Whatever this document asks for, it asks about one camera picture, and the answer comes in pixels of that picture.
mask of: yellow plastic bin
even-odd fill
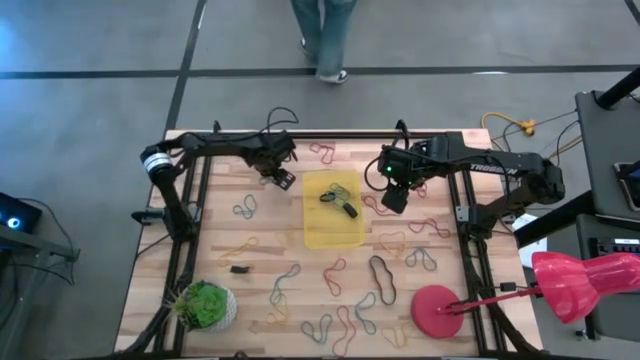
[[[349,191],[348,203],[358,212],[351,218],[334,203],[320,201],[332,184]],[[310,171],[303,175],[304,243],[309,249],[347,249],[364,242],[360,177],[356,171]]]

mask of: shoe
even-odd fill
[[[320,76],[320,75],[316,75],[316,77],[320,81],[324,81],[326,83],[342,84],[345,81],[347,81],[347,79],[349,78],[349,74],[347,73],[346,70],[340,70],[338,75],[335,75],[335,76]]]

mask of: pink lampshade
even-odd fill
[[[640,257],[616,253],[581,261],[554,253],[534,253],[533,271],[551,310],[565,324],[582,319],[600,296],[640,289]]]

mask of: gray floor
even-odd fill
[[[0,72],[177,70],[196,0],[5,0]],[[363,0],[346,63],[358,67],[611,65],[637,63],[640,28],[622,0]],[[192,68],[299,68],[299,33],[285,0],[209,0]],[[178,128],[263,126],[288,106],[300,128],[469,128],[499,111],[543,120],[574,109],[573,94],[605,89],[624,73],[352,76],[341,87],[307,76],[187,82]],[[22,344],[24,358],[111,351],[140,228],[129,213],[150,185],[139,164],[161,138],[175,78],[0,80],[0,191],[49,203],[82,248],[75,287],[47,279]],[[510,137],[515,151],[549,155],[575,114]],[[504,122],[490,121],[494,136]],[[566,140],[578,135],[566,134]],[[568,198],[589,188],[581,146],[563,154]],[[49,219],[42,232],[63,241]],[[575,251],[571,231],[552,249]],[[578,342],[536,300],[554,354],[631,358],[635,343]]]

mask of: person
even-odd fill
[[[324,25],[321,25],[318,0],[291,0],[298,20],[305,56],[317,66],[316,77],[342,84],[348,74],[342,68],[349,17],[358,0],[324,0]]]

